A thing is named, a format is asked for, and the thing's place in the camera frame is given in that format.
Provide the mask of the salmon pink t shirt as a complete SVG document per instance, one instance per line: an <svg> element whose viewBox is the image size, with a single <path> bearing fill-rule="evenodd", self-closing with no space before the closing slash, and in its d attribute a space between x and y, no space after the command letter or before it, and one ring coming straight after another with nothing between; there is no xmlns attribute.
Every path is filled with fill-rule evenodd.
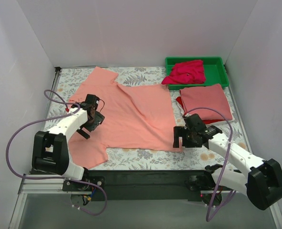
<svg viewBox="0 0 282 229"><path fill-rule="evenodd" d="M79 166L93 168L108 160L107 148L180 152L173 147L175 118L168 88L161 84L124 86L117 73L96 67L69 102L83 102L94 94L105 102L105 117L89 139L75 133L69 152Z"/></svg>

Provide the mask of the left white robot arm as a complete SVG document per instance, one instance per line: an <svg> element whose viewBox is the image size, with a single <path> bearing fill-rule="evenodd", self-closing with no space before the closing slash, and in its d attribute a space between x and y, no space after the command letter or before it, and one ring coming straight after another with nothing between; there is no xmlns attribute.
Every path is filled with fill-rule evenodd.
<svg viewBox="0 0 282 229"><path fill-rule="evenodd" d="M74 186L86 190L90 179L85 168L75 164L69 152L68 141L74 134L89 139L105 117L97 111L100 98L88 94L81 103L72 105L68 117L63 118L48 131L38 131L34 137L32 168L73 179Z"/></svg>

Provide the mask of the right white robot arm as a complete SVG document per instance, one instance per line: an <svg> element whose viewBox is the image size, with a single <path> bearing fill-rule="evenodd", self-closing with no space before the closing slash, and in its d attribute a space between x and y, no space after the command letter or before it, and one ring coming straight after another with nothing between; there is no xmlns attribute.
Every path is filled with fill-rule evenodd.
<svg viewBox="0 0 282 229"><path fill-rule="evenodd" d="M282 168L276 160L264 160L231 143L221 129L206 126L197 114L184 118L184 121L185 126L173 129L174 148L204 146L238 169L227 170L219 164L206 166L202 175L192 179L192 186L212 190L218 186L227 187L247 196L260 210L282 198Z"/></svg>

